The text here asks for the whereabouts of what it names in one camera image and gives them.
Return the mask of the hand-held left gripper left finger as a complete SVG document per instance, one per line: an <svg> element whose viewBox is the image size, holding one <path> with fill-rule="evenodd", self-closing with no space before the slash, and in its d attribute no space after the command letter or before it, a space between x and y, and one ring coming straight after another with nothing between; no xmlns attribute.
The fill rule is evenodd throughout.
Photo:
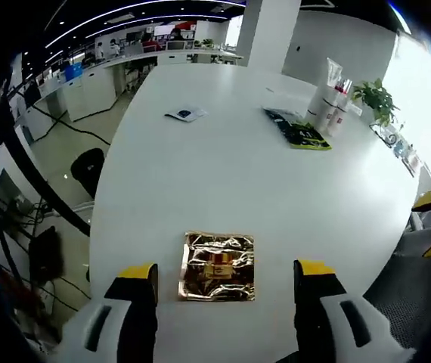
<svg viewBox="0 0 431 363"><path fill-rule="evenodd" d="M58 362L152 362L158 328L158 265L120 272L63 327Z"/></svg>

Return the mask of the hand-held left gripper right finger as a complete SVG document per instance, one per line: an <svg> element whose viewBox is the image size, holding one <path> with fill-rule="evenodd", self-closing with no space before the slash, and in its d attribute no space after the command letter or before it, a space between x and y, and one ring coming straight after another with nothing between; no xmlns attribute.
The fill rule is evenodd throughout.
<svg viewBox="0 0 431 363"><path fill-rule="evenodd" d="M293 263L294 327L302 362L409 362L414 349L392 336L389 320L347 293L323 262Z"/></svg>

